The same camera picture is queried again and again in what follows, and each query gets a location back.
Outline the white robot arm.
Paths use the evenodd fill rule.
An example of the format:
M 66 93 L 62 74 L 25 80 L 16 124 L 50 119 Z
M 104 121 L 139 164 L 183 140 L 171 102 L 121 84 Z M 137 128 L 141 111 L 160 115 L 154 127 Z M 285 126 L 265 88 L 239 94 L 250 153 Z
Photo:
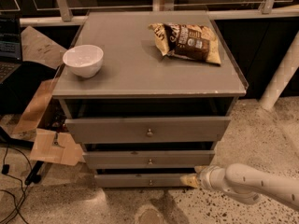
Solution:
M 241 163 L 219 166 L 195 166 L 194 172 L 182 175 L 183 185 L 220 191 L 243 204 L 256 204 L 261 195 L 282 203 L 293 210 L 299 210 L 299 181 L 288 177 L 272 175 Z

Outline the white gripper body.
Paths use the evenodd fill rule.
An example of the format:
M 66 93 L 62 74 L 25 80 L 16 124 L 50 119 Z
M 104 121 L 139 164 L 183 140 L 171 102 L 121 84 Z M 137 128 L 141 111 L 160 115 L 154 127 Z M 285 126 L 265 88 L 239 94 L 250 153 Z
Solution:
M 226 191 L 225 169 L 219 166 L 208 166 L 198 175 L 199 182 L 204 189 Z

